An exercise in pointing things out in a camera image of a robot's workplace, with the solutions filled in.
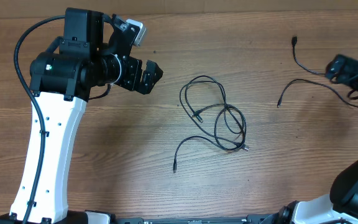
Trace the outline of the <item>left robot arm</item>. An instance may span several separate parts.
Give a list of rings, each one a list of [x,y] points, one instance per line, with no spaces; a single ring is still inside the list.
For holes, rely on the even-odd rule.
[[[163,72],[131,57],[143,23],[68,8],[64,32],[30,65],[22,85],[32,102],[32,128],[20,188],[0,223],[114,223],[112,213],[68,208],[67,183],[75,136],[90,91],[114,85],[149,94]]]

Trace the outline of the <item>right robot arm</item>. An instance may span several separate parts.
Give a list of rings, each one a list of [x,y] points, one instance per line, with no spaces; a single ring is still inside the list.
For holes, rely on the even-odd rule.
[[[345,104],[358,99],[358,60],[338,54],[326,66],[325,76],[333,84],[351,88]],[[334,180],[328,194],[310,201],[293,201],[261,223],[358,223],[358,160]]]

